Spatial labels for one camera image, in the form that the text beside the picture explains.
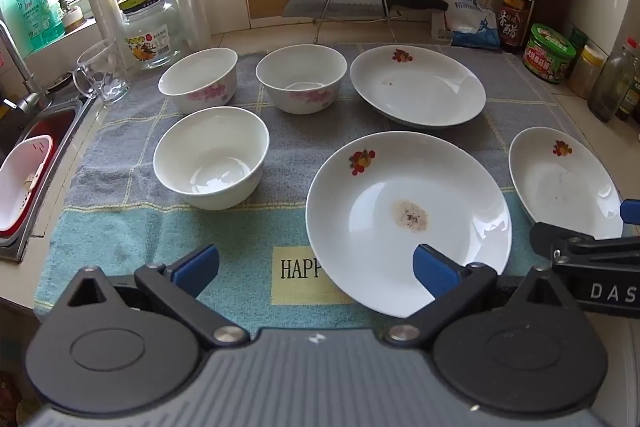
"food stain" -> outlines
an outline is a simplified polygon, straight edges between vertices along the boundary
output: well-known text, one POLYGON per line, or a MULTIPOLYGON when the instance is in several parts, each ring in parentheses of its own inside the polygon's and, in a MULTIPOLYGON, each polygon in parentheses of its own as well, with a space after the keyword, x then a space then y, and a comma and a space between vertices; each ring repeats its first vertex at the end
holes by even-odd
POLYGON ((396 225, 411 232, 422 232, 427 229, 427 213, 411 201, 396 201, 392 215, 396 225))

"orange label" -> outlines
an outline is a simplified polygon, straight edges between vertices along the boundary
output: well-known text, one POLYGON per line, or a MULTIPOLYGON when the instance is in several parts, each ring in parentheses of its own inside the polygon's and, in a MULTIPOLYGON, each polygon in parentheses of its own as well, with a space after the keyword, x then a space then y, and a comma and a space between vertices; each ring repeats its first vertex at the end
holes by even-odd
POLYGON ((504 0, 507 6, 511 6, 514 10, 524 9, 524 0, 504 0))

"kitchen knife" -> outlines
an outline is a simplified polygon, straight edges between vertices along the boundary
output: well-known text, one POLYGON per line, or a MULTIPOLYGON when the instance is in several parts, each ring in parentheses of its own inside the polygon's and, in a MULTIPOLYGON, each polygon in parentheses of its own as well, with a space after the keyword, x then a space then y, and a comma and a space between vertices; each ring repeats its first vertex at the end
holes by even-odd
MULTIPOLYGON (((388 8, 400 6, 412 10, 446 11, 449 4, 443 0, 386 0, 388 8)), ((326 0, 290 0, 282 11, 283 17, 311 17, 318 19, 326 0)), ((331 0, 326 11, 328 18, 386 17, 382 0, 331 0)))

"metal screw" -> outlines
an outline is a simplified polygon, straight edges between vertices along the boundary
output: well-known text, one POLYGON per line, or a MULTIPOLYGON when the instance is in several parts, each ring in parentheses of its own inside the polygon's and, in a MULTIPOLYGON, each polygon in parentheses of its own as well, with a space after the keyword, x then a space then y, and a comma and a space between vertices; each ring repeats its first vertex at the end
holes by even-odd
POLYGON ((236 344, 244 340, 244 330, 238 326, 222 326, 213 332, 213 338, 224 344, 236 344))
POLYGON ((388 335, 395 341, 407 342, 417 339, 420 335, 420 330, 411 324, 401 324, 390 328, 388 335))

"dish soap bottle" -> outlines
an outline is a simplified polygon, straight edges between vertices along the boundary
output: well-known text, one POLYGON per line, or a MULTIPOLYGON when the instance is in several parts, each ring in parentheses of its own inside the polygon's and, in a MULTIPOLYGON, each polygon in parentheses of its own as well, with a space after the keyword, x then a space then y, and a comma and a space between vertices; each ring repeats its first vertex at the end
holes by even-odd
POLYGON ((65 27, 60 18, 56 0, 15 0, 27 29, 34 50, 43 48, 64 35, 65 27))

